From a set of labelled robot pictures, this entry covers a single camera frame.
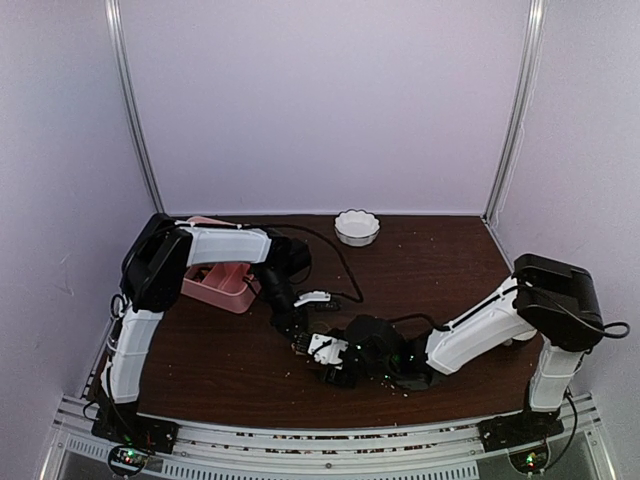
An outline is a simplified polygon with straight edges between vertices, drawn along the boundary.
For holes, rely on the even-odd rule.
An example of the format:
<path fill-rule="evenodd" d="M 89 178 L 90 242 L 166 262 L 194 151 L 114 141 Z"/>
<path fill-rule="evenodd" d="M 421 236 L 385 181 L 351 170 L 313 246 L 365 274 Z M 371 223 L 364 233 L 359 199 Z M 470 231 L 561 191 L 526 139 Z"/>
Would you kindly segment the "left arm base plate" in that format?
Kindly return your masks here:
<path fill-rule="evenodd" d="M 99 404 L 91 433 L 93 436 L 152 453 L 171 454 L 179 425 L 176 422 L 140 415 L 139 402 Z"/>

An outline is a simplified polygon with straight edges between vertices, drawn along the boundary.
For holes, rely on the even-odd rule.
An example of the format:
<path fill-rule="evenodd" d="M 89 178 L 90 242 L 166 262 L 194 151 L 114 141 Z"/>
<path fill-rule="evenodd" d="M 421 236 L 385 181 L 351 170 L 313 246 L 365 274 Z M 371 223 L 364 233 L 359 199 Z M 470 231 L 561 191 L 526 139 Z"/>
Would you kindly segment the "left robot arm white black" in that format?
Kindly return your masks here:
<path fill-rule="evenodd" d="M 276 330 L 295 340 L 307 326 L 305 308 L 333 301 L 333 294 L 298 294 L 290 278 L 310 261 L 306 246 L 280 232 L 278 225 L 196 223 L 163 213 L 150 217 L 122 263 L 119 294 L 124 310 L 116 317 L 108 343 L 102 389 L 117 406 L 103 420 L 123 444 L 137 442 L 144 424 L 123 404 L 137 401 L 151 341 L 166 311 L 178 300 L 184 275 L 194 266 L 249 265 L 272 310 Z"/>

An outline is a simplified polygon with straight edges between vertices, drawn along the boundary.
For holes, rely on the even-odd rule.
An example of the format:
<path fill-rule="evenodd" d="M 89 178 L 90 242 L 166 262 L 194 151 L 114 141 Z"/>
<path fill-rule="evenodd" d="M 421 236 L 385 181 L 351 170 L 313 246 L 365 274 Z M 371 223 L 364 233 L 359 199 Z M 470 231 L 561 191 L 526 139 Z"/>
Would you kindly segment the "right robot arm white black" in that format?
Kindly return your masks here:
<path fill-rule="evenodd" d="M 323 366 L 327 383 L 351 386 L 368 375 L 424 391 L 498 345 L 536 335 L 543 348 L 526 409 L 512 423 L 517 438 L 530 442 L 550 426 L 582 357 L 604 336 L 594 280 L 582 267 L 523 254 L 485 300 L 413 339 L 391 320 L 359 315 L 343 330 L 300 335 L 294 350 Z"/>

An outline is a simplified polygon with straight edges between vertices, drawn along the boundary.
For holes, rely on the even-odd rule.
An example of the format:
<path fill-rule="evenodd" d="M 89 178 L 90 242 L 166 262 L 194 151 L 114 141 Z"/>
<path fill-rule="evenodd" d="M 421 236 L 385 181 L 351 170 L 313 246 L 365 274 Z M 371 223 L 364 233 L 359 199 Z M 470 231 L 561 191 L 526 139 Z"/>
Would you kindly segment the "striped beige brown sock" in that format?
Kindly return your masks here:
<path fill-rule="evenodd" d="M 325 322 L 318 321 L 312 323 L 305 332 L 312 334 L 312 340 L 309 347 L 309 355 L 316 362 L 326 357 L 326 352 L 333 344 L 333 339 L 329 335 L 331 327 Z"/>

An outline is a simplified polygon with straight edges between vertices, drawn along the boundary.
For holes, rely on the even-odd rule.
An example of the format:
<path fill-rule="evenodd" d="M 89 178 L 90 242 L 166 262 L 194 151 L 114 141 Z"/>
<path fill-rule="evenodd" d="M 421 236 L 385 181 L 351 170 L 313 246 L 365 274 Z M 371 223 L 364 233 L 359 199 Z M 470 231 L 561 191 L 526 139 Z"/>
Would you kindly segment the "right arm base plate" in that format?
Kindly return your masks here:
<path fill-rule="evenodd" d="M 496 416 L 477 424 L 485 452 L 511 449 L 564 432 L 558 412 L 530 412 Z"/>

